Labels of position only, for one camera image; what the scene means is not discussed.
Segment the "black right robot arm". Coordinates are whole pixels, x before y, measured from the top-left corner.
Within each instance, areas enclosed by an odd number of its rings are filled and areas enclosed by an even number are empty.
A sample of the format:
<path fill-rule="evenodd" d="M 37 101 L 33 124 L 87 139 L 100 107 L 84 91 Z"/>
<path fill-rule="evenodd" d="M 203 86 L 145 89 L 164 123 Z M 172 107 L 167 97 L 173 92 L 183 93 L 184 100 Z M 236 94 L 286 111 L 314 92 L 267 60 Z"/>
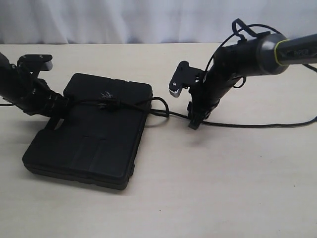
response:
<path fill-rule="evenodd" d="M 269 34 L 219 48 L 208 72 L 186 67 L 192 76 L 189 127 L 198 129 L 240 79 L 279 75 L 290 65 L 316 61 L 316 35 L 289 40 L 282 34 Z"/>

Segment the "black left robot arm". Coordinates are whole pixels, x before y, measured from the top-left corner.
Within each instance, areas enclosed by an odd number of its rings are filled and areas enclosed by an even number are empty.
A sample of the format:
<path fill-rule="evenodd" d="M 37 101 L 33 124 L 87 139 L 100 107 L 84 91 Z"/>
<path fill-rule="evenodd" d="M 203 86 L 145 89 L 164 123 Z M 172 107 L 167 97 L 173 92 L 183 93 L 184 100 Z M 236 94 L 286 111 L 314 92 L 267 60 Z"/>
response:
<path fill-rule="evenodd" d="M 44 79 L 39 78 L 41 71 L 53 68 L 52 59 L 49 54 L 26 54 L 13 64 L 1 54 L 0 96 L 7 101 L 1 106 L 16 106 L 30 116 L 65 118 L 70 110 L 70 99 L 53 91 Z"/>

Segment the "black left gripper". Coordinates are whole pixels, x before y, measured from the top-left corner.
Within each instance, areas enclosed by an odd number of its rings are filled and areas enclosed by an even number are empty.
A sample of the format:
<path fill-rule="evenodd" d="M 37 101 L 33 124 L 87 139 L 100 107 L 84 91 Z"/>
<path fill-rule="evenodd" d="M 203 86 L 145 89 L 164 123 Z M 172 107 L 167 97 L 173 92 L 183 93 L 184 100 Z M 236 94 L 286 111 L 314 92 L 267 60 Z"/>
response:
<path fill-rule="evenodd" d="M 70 99 L 53 91 L 44 79 L 38 79 L 34 92 L 36 109 L 35 114 L 52 117 L 47 122 L 48 130 L 58 129 L 64 122 L 63 117 L 70 108 Z"/>

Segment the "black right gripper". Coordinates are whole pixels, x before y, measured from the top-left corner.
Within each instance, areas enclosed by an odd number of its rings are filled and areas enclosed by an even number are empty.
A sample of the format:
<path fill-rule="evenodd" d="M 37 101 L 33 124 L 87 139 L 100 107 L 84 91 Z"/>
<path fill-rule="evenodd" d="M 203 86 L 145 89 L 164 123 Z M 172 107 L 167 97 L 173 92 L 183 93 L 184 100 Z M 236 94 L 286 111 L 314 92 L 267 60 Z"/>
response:
<path fill-rule="evenodd" d="M 190 120 L 188 127 L 198 129 L 223 97 L 223 76 L 221 74 L 203 74 L 190 87 L 189 93 L 191 101 L 187 106 Z"/>

